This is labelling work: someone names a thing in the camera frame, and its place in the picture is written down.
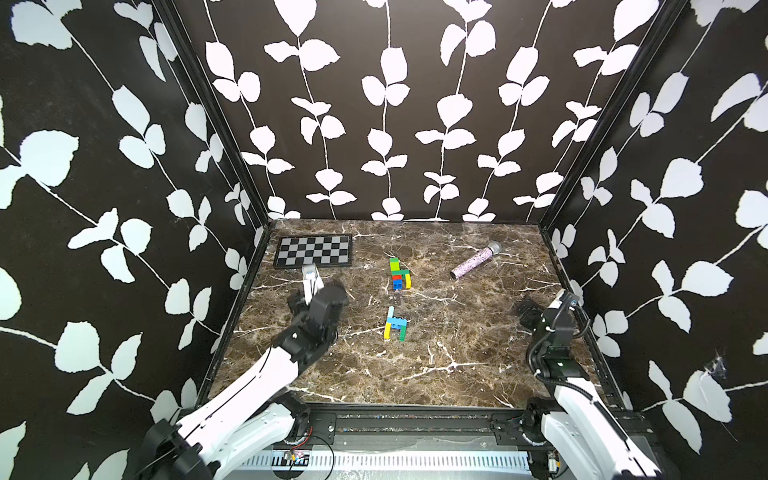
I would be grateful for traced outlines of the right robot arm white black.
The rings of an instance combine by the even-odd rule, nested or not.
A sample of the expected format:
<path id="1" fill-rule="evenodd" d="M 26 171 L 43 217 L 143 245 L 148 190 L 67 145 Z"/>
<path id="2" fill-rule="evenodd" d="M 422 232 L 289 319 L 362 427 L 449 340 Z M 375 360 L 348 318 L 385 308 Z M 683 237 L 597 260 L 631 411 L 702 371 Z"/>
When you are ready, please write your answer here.
<path id="1" fill-rule="evenodd" d="M 662 479 L 662 468 L 634 442 L 572 354 L 572 343 L 591 326 L 578 320 L 579 301 L 561 290 L 547 307 L 529 297 L 515 307 L 531 333 L 525 363 L 550 394 L 528 402 L 519 421 L 523 438 L 551 445 L 577 479 Z"/>

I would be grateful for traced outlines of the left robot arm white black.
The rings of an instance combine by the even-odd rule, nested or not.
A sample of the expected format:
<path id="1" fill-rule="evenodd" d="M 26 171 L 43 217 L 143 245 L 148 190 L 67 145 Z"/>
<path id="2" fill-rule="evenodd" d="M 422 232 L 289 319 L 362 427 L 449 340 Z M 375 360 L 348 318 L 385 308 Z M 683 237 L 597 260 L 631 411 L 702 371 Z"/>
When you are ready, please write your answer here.
<path id="1" fill-rule="evenodd" d="M 224 479 L 271 445 L 303 439 L 309 408 L 287 388 L 335 343 L 348 301 L 339 281 L 310 301 L 294 292 L 291 324 L 246 373 L 176 423 L 147 431 L 133 478 Z"/>

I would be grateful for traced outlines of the dark green long lego brick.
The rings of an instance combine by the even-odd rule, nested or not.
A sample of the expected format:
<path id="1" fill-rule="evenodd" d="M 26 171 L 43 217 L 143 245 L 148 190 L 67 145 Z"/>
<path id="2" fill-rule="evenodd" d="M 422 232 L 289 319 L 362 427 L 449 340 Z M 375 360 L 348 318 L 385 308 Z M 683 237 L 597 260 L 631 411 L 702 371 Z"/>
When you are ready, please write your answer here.
<path id="1" fill-rule="evenodd" d="M 405 275 L 406 274 L 410 274 L 410 271 L 409 270 L 399 270 L 399 271 L 391 272 L 392 277 L 401 276 L 402 280 L 405 279 Z"/>

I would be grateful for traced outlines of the light blue long lego brick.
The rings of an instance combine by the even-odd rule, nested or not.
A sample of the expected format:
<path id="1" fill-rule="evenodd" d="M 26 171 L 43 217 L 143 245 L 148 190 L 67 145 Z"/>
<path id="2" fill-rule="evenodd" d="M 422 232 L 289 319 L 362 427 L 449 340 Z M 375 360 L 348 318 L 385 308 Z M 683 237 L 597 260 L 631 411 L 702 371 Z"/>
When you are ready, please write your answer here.
<path id="1" fill-rule="evenodd" d="M 387 319 L 387 324 L 394 329 L 402 329 L 408 325 L 408 321 L 406 319 L 391 317 Z"/>

